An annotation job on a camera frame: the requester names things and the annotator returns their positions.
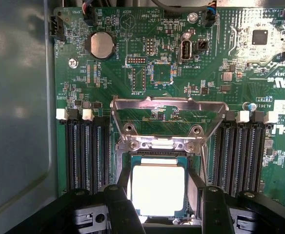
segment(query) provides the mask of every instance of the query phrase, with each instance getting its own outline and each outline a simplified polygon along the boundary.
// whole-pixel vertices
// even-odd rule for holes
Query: green circuit board
[[[109,182],[116,182],[114,145],[119,134],[110,117],[115,98],[192,98],[223,101],[241,111],[245,102],[257,111],[279,113],[279,122],[266,137],[271,155],[264,154],[264,194],[285,205],[285,18],[283,8],[217,8],[211,28],[204,15],[196,23],[187,14],[168,19],[160,8],[96,8],[96,26],[88,26],[81,8],[56,8],[64,22],[64,41],[55,40],[57,108],[92,109],[95,116],[110,118]],[[115,53],[99,60],[85,49],[85,40],[96,32],[108,32]],[[190,33],[192,57],[180,62],[180,44]],[[199,42],[204,42],[200,50]],[[69,59],[78,61],[74,69]],[[141,134],[182,136],[197,123],[206,129],[213,116],[198,111],[125,110],[122,122],[132,122]],[[65,128],[58,130],[59,193],[66,190]],[[209,146],[212,176],[213,137]]]

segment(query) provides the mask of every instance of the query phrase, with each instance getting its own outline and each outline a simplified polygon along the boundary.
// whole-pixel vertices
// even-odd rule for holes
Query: motherboard
[[[285,206],[284,8],[218,7],[213,22],[205,12],[157,7],[83,12],[56,8],[51,18],[60,195],[96,193],[152,155],[137,141],[117,152],[126,132],[171,137],[186,151],[175,152],[179,163],[201,171],[200,150],[178,140],[209,132],[223,105],[227,114],[205,142],[207,183]]]

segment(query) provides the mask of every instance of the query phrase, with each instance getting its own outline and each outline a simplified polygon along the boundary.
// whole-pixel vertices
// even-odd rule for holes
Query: label sticker
[[[285,100],[275,100],[274,111],[280,115],[285,115]]]

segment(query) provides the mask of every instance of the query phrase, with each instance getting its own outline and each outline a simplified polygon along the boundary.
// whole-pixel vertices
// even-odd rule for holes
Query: capacitor
[[[256,111],[256,104],[255,103],[250,103],[250,102],[245,102],[242,106],[242,108],[245,110],[245,111],[250,111],[250,112],[253,112],[253,111]]]

